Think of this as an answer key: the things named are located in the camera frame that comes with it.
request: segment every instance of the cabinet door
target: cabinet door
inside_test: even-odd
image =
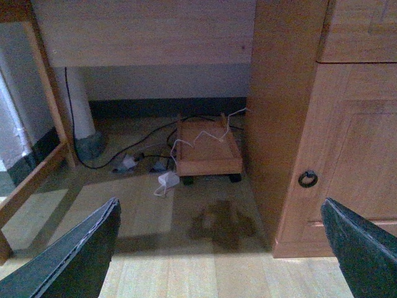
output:
[[[331,197],[397,236],[397,65],[319,65],[275,256],[329,255]],[[311,188],[298,184],[306,170]]]
[[[320,49],[320,62],[396,62],[397,1],[331,0]]]

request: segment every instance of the wooden stand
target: wooden stand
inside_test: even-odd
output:
[[[73,147],[73,136],[70,122],[61,98],[55,76],[48,62],[43,41],[40,36],[37,21],[29,0],[6,1],[1,4],[0,23],[21,22],[29,41],[48,107],[54,121],[60,144],[26,177],[0,204],[0,229],[18,211],[42,181],[53,171],[61,161],[67,160],[70,167],[75,167],[76,156]],[[0,231],[0,265],[3,265],[11,255],[11,247]]]
[[[226,126],[224,114],[219,122],[179,121],[178,139],[193,144],[194,139],[203,130],[221,137],[226,132]],[[231,131],[222,142],[204,134],[196,141],[194,148],[181,142],[177,144],[177,173],[180,177],[241,174],[242,170],[243,159]]]

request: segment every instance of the white wall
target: white wall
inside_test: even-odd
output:
[[[0,24],[0,68],[34,145],[54,125],[29,42],[20,23]]]
[[[0,156],[6,169],[11,168],[22,156],[21,145],[14,120],[0,92]]]
[[[6,166],[4,166],[4,163],[2,162],[2,160],[0,160],[0,172],[5,172],[7,171]]]
[[[245,97],[249,64],[145,65],[81,69],[91,101]]]

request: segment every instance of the white cable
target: white cable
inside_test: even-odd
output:
[[[170,154],[169,154],[169,155],[171,156],[171,158],[174,160],[175,164],[177,164],[177,162],[176,162],[176,159],[174,158],[174,155],[173,155],[172,153],[174,152],[174,149],[175,149],[175,146],[176,146],[176,143],[177,143],[177,142],[184,143],[184,144],[189,145],[190,147],[194,148],[194,146],[195,146],[195,144],[196,144],[196,141],[197,141],[203,134],[208,135],[209,137],[212,137],[212,138],[214,138],[215,140],[218,140],[219,142],[223,142],[223,139],[225,138],[225,136],[226,136],[226,135],[228,134],[228,132],[230,131],[230,117],[233,116],[233,115],[236,115],[236,114],[238,114],[238,113],[244,112],[244,111],[251,111],[251,110],[245,107],[244,109],[238,110],[238,111],[236,111],[236,112],[231,113],[231,114],[228,115],[228,123],[226,124],[226,132],[225,132],[220,138],[218,138],[218,137],[216,137],[216,136],[210,134],[209,132],[206,132],[205,130],[202,130],[202,131],[196,136],[196,138],[193,140],[193,144],[191,144],[191,143],[189,143],[189,142],[187,142],[187,141],[185,141],[185,140],[181,140],[181,139],[179,139],[179,138],[176,139],[175,142],[174,142],[174,146],[172,146],[171,152],[170,152]]]

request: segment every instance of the white pipe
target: white pipe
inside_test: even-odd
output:
[[[4,79],[4,75],[1,70],[0,70],[0,93],[4,101],[6,102],[8,111],[10,112],[10,115],[14,121],[15,124],[14,133],[20,139],[20,143],[22,146],[22,157],[26,156],[32,152],[32,149],[30,147],[30,142],[27,136],[26,129],[22,124],[22,121],[20,120],[18,111],[15,107],[14,101],[12,100],[11,94],[6,84],[6,80]]]

